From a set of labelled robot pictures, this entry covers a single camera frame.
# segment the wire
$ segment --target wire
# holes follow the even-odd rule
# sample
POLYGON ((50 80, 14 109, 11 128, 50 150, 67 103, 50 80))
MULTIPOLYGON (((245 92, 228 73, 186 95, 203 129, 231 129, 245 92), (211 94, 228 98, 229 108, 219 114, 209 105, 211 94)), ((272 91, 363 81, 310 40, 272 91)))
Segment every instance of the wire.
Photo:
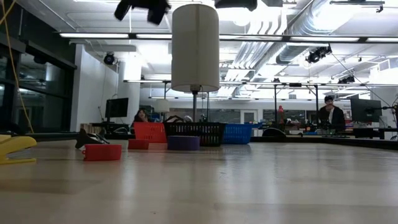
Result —
MULTIPOLYGON (((385 100, 383 100, 379 95, 377 95, 377 94, 375 94, 375 92, 373 92, 372 91, 372 89, 370 89, 368 86, 366 86, 363 82, 361 82, 361 80, 359 80, 358 78, 356 78, 356 76, 347 68, 347 67, 345 67, 344 66, 344 64, 342 63, 342 62, 340 62, 340 60, 338 60, 338 58, 333 54, 333 53, 331 53, 333 56, 334 56, 334 58, 338 61, 338 63, 340 63, 340 65, 341 66, 343 66, 344 68, 345 68, 345 70, 350 74, 350 75, 352 75, 357 81, 359 81, 360 82, 360 84, 362 84, 363 86, 365 86, 371 93, 373 93, 373 95, 375 95, 376 97, 378 97, 381 101, 383 101, 388 107, 391 107, 391 105, 389 104, 389 103, 387 103, 385 100)), ((397 120, 396 120, 396 117, 395 116, 393 116, 393 118, 394 118, 394 122, 395 122, 395 124, 397 124, 397 120)))
POLYGON ((24 100, 23 100, 23 98, 22 98, 22 93, 21 93, 21 91, 19 90, 18 75, 17 75, 17 71, 16 71, 16 68, 15 68, 14 57, 12 56, 11 41, 10 41, 10 35, 9 35, 8 24, 7 24, 7 19, 6 19, 7 15, 11 12, 11 9, 14 7, 15 2, 16 2, 16 0, 13 0, 13 2, 12 2, 11 5, 10 5, 10 8, 7 10, 7 12, 6 12, 5 2, 3 2, 3 4, 2 4, 2 12, 3 12, 4 16, 3 16, 3 18, 0 20, 0 25, 3 23, 3 21, 5 22, 4 25, 6 26, 7 43, 8 43, 9 53, 10 53, 12 71, 14 72, 15 84, 16 84, 16 87, 17 87, 17 91, 18 91, 18 93, 19 93, 19 98, 21 99, 21 105, 22 105, 22 107, 23 107, 23 109, 24 109, 24 113, 25 113, 26 120, 27 120, 27 122, 28 122, 28 124, 29 124, 30 131, 31 131, 32 134, 33 134, 34 131, 33 131, 32 123, 30 122, 29 115, 27 114, 26 107, 25 107, 25 103, 24 103, 24 100))

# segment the computer monitor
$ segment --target computer monitor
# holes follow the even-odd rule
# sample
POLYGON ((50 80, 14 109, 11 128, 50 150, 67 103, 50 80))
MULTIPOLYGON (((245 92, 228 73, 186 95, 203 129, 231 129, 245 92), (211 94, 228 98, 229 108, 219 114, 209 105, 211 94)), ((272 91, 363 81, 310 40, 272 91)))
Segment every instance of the computer monitor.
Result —
POLYGON ((105 117, 110 122, 111 118, 123 118, 127 116, 129 98, 120 98, 106 101, 105 117))
POLYGON ((351 99, 351 113, 353 121, 379 122, 381 102, 379 100, 351 99))

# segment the black plastic basket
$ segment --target black plastic basket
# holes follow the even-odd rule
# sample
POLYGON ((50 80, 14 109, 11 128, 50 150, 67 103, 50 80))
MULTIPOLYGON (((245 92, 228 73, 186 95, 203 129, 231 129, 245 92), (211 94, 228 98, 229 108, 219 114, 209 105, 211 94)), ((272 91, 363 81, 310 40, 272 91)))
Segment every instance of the black plastic basket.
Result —
POLYGON ((223 123, 164 123, 167 136, 198 136, 200 146, 218 147, 223 142, 223 123))

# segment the woman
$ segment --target woman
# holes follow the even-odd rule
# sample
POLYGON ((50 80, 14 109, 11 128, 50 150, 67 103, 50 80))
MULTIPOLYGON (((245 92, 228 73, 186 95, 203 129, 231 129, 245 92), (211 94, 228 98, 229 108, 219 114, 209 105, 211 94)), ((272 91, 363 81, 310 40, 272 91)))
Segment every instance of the woman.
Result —
POLYGON ((134 122, 150 122, 144 109, 139 109, 134 117, 134 122))

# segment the man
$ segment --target man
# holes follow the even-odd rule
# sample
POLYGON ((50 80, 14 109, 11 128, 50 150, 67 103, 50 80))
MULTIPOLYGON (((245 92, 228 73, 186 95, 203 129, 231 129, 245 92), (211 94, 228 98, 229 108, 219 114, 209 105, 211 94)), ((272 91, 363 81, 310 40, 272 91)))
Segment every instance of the man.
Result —
POLYGON ((344 131, 346 128, 343 110, 333 105, 333 97, 331 96, 325 97, 325 104, 326 106, 319 110, 321 123, 323 124, 328 121, 331 124, 331 129, 344 131))

